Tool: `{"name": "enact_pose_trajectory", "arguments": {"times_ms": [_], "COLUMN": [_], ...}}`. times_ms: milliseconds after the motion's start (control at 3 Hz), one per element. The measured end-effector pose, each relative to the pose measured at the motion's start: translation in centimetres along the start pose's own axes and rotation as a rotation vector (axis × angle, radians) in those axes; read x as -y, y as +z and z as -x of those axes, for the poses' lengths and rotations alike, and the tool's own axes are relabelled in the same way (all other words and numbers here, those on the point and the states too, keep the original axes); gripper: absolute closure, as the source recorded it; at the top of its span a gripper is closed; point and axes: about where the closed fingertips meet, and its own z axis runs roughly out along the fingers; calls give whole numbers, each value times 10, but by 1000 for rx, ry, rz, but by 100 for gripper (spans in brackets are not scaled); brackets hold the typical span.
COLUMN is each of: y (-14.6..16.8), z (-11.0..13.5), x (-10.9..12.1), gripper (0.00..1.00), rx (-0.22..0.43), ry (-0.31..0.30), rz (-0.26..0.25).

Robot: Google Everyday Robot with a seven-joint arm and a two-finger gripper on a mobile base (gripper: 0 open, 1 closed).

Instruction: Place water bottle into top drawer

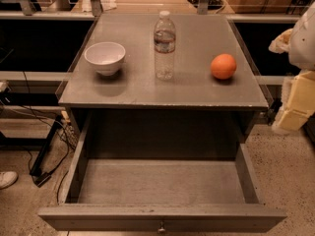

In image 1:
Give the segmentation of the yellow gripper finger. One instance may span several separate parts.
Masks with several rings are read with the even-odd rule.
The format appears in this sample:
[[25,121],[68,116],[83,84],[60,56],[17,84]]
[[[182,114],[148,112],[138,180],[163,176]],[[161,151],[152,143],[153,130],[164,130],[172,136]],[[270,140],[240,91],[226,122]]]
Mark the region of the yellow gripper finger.
[[281,101],[273,131],[298,131],[315,113],[315,72],[301,71],[293,78],[285,78]]
[[282,54],[289,51],[289,43],[292,29],[287,29],[278,35],[269,45],[269,50],[273,53]]

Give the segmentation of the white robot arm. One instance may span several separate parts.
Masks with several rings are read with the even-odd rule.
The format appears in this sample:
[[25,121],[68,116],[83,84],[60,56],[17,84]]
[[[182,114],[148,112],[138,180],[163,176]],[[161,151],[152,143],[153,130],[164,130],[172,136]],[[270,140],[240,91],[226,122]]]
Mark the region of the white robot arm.
[[300,69],[294,78],[284,78],[282,106],[272,129],[278,134],[298,131],[315,113],[315,2],[270,44],[274,53],[288,54],[291,65]]

